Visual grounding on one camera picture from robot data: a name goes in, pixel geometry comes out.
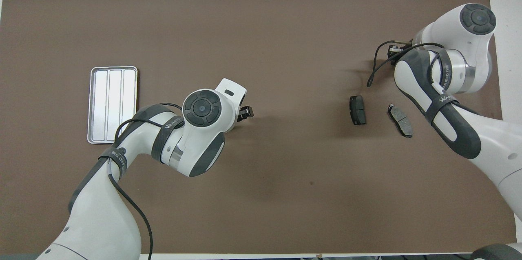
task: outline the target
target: brown mat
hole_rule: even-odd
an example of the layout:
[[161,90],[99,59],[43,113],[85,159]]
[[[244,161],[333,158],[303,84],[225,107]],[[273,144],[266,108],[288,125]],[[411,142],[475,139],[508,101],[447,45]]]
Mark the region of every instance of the brown mat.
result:
[[[90,70],[107,65],[138,67],[139,106],[181,103],[229,78],[254,108],[204,175],[186,178],[149,156],[129,169],[121,186],[151,221],[156,253],[455,252],[514,242],[513,213],[496,188],[397,90],[392,67],[365,87],[377,45],[409,40],[468,2],[489,5],[4,0],[0,254],[41,252],[67,222],[73,190],[106,147],[86,141],[86,124]],[[358,94],[365,126],[349,117]],[[501,118],[496,70],[459,99]],[[412,139],[387,117],[391,102],[409,116]]]

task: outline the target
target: circular control button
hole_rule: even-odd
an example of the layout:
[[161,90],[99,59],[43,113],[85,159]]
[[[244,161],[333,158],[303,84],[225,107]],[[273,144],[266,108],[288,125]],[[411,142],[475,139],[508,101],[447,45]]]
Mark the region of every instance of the circular control button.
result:
[[476,33],[490,33],[493,30],[491,25],[477,25],[473,28]]
[[496,26],[496,18],[495,15],[491,12],[491,10],[487,10],[487,13],[490,17],[490,24]]
[[484,25],[488,23],[489,16],[488,13],[485,13],[482,10],[476,10],[471,13],[471,20],[477,25]]
[[218,115],[219,115],[219,106],[214,106],[214,108],[212,108],[212,113],[210,113],[210,115],[207,116],[207,122],[213,123],[218,118]]
[[193,125],[203,125],[205,123],[203,121],[203,119],[197,117],[196,115],[194,115],[192,113],[187,114],[187,119]]
[[207,100],[197,100],[194,103],[194,107],[192,108],[194,114],[200,117],[207,116],[210,113],[211,109],[212,106]]
[[194,103],[194,101],[197,100],[197,94],[192,94],[190,95],[187,100],[185,100],[185,110],[190,110],[190,108],[192,107],[192,104]]
[[201,94],[201,98],[207,98],[213,104],[215,102],[219,102],[218,95],[216,95],[213,91],[208,91],[208,90],[207,91],[201,91],[200,94]]
[[461,18],[467,27],[470,27],[473,25],[473,22],[471,21],[471,12],[470,11],[462,11]]
[[480,4],[468,4],[466,5],[466,8],[470,9],[470,10],[475,10],[475,9],[486,9],[486,7],[484,5],[480,5]]

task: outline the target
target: black cable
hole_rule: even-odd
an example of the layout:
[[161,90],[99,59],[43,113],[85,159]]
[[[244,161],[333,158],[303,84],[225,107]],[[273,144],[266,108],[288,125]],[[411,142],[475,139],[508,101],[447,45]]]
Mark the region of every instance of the black cable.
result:
[[132,118],[132,119],[129,119],[129,120],[125,120],[125,121],[124,121],[122,124],[120,124],[120,125],[118,126],[118,128],[116,129],[116,134],[114,135],[114,143],[116,143],[116,141],[117,141],[118,138],[119,138],[119,131],[122,129],[122,127],[123,127],[125,124],[128,124],[129,122],[146,122],[146,123],[148,123],[148,124],[153,124],[153,125],[155,125],[155,126],[157,126],[157,127],[162,127],[161,124],[158,124],[158,123],[156,123],[156,122],[152,122],[152,121],[150,121],[150,120],[146,120],[146,119],[134,119],[134,118]]
[[431,71],[433,69],[433,65],[435,65],[435,62],[438,60],[439,55],[435,55],[435,57],[433,57],[433,60],[431,60],[431,63],[429,64],[429,74],[431,75]]
[[375,65],[377,64],[377,54],[379,53],[379,50],[382,48],[382,46],[384,46],[385,44],[391,44],[391,43],[394,43],[395,44],[395,40],[388,40],[382,44],[380,44],[378,47],[377,47],[377,50],[375,50],[375,57],[373,57],[373,68],[372,68],[372,71],[375,70]]
[[172,106],[172,107],[178,108],[179,110],[183,110],[183,108],[181,108],[181,106],[173,104],[171,102],[163,102],[162,105],[164,105],[164,106]]
[[458,258],[463,259],[463,260],[469,260],[468,258],[464,258],[464,257],[462,257],[460,255],[457,255],[457,254],[453,254],[453,256],[458,257]]
[[377,52],[375,52],[375,59],[373,61],[373,71],[369,75],[368,82],[366,83],[366,86],[370,87],[372,85],[373,78],[375,77],[375,72],[377,72],[377,70],[379,70],[384,64],[388,63],[389,61],[392,61],[395,58],[400,58],[400,57],[404,56],[407,52],[410,52],[410,50],[413,50],[415,48],[419,48],[421,46],[437,46],[439,48],[444,48],[444,46],[442,46],[441,44],[437,44],[435,42],[425,42],[423,44],[416,44],[415,46],[411,46],[409,48],[406,48],[403,51],[401,51],[401,52],[391,56],[390,58],[386,59],[386,61],[381,63],[377,68],[375,68],[375,65],[376,65],[376,62],[377,62]]
[[147,225],[147,231],[149,231],[149,240],[150,240],[150,248],[149,248],[149,260],[153,256],[153,230],[150,228],[149,221],[147,220],[147,217],[143,213],[143,211],[132,201],[132,199],[123,191],[121,187],[119,187],[118,183],[114,180],[114,177],[112,176],[112,173],[108,174],[109,180],[112,182],[112,185],[114,188],[118,190],[119,193],[138,211],[138,213],[142,216],[143,221],[145,221],[145,225]]

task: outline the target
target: rectangular aluminum tray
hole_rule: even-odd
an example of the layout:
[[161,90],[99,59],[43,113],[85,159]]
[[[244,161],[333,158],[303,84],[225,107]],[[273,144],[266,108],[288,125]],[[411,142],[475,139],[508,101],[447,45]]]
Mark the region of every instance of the rectangular aluminum tray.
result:
[[87,141],[114,142],[118,126],[136,113],[138,69],[134,66],[95,67],[91,70]]

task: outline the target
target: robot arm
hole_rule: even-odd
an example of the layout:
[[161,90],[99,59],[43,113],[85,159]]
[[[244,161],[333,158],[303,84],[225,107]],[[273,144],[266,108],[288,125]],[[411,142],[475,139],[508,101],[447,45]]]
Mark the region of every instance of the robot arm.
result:
[[[491,71],[488,43],[496,24],[485,6],[457,7],[421,30],[412,44],[436,42],[400,58],[395,84],[446,144],[483,171],[522,217],[522,125],[486,118],[459,104],[453,93],[477,91]],[[491,245],[472,259],[522,258],[522,244]]]
[[[240,115],[246,89],[224,78],[200,89],[183,104],[183,117],[162,104],[142,108],[80,183],[69,203],[69,221],[38,257],[47,259],[137,260],[141,239],[136,221],[110,182],[117,182],[138,154],[149,154],[186,176],[206,172]],[[252,117],[251,109],[240,117]]]

